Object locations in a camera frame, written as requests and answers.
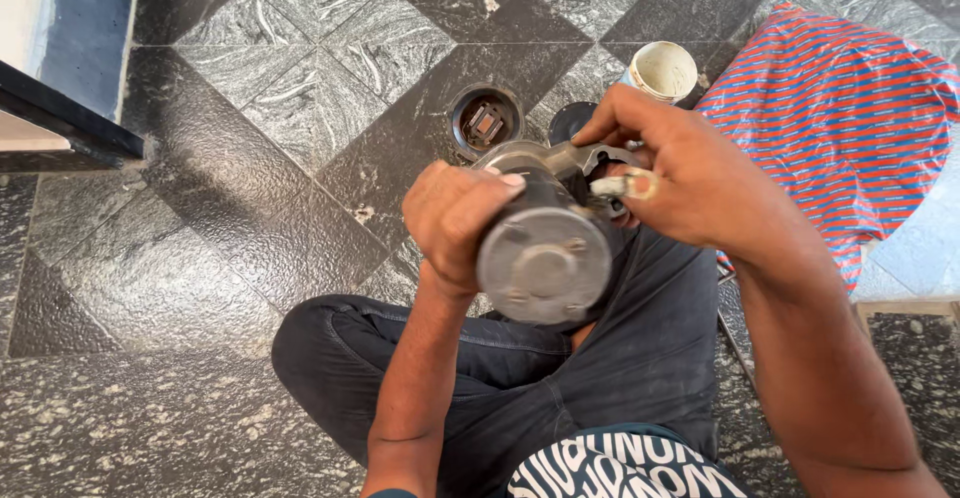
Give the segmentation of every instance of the red and blue striped bag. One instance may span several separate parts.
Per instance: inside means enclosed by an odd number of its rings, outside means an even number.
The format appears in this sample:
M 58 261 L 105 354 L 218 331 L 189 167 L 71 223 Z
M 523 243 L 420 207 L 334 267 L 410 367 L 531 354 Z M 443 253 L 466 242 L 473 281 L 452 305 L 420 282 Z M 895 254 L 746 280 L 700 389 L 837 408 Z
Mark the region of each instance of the red and blue striped bag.
M 806 213 L 852 291 L 859 246 L 893 234 L 943 168 L 960 76 L 908 40 L 781 3 L 696 109 Z

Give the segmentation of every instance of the t-shirt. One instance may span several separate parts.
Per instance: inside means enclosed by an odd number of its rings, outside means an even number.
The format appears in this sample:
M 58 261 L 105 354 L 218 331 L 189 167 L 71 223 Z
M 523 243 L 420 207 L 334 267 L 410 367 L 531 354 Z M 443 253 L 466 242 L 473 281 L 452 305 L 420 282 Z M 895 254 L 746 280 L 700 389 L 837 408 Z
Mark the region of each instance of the t-shirt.
M 585 429 L 527 457 L 496 497 L 754 498 L 676 432 L 628 423 Z M 370 498 L 413 498 L 381 490 Z

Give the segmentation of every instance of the white plastic container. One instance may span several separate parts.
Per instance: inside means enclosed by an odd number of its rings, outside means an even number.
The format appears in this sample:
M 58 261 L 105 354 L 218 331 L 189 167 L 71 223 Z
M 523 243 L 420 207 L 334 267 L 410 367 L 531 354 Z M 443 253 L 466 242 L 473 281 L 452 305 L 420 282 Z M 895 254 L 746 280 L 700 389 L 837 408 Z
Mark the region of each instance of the white plastic container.
M 660 102 L 676 104 L 697 85 L 697 62 L 682 46 L 658 40 L 636 50 L 620 81 Z

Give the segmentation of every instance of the person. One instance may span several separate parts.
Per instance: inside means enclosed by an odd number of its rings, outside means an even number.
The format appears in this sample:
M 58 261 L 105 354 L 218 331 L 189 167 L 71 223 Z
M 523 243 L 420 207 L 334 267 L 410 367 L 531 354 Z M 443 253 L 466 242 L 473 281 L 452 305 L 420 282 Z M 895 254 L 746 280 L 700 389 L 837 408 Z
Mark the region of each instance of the person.
M 276 374 L 366 466 L 360 496 L 752 496 L 717 464 L 715 249 L 736 268 L 760 405 L 805 489 L 946 496 L 804 214 L 700 114 L 633 87 L 609 89 L 574 144 L 637 138 L 655 174 L 637 190 L 657 188 L 624 198 L 631 235 L 589 325 L 465 317 L 478 237 L 523 179 L 441 160 L 403 201 L 425 257 L 413 308 L 330 295 L 287 314 Z

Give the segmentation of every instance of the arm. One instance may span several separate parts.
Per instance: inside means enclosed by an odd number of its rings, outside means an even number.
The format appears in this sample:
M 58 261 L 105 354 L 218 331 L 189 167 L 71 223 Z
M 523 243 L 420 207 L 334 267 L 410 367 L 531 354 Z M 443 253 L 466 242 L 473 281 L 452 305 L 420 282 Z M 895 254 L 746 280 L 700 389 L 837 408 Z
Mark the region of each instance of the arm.
M 803 212 L 699 113 L 632 87 L 612 87 L 575 144 L 622 146 L 639 138 L 638 158 L 657 186 L 624 203 L 660 233 L 719 248 L 733 260 L 760 404 L 806 489 L 946 496 L 921 460 L 900 394 Z M 648 179 L 634 181 L 637 191 L 648 189 Z
M 403 220 L 425 260 L 414 306 L 380 385 L 366 439 L 362 497 L 387 489 L 437 492 L 444 419 L 456 378 L 457 343 L 479 288 L 477 239 L 523 177 L 430 164 L 403 200 Z

